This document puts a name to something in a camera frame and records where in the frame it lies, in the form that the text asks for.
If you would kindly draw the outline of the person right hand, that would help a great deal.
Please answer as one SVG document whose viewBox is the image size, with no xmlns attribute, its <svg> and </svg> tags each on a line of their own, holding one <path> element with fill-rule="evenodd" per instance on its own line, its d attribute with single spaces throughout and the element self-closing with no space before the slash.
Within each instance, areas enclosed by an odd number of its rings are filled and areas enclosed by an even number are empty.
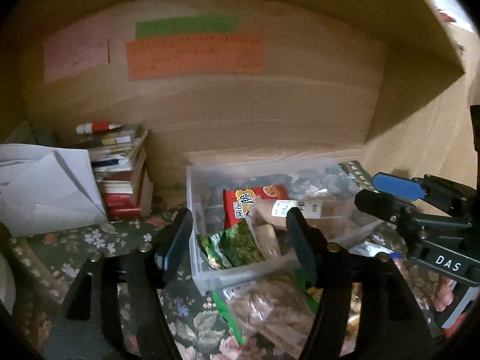
<svg viewBox="0 0 480 360">
<path fill-rule="evenodd" d="M 442 312 L 453 302 L 452 279 L 404 258 L 394 258 L 393 261 L 422 310 Z"/>
</svg>

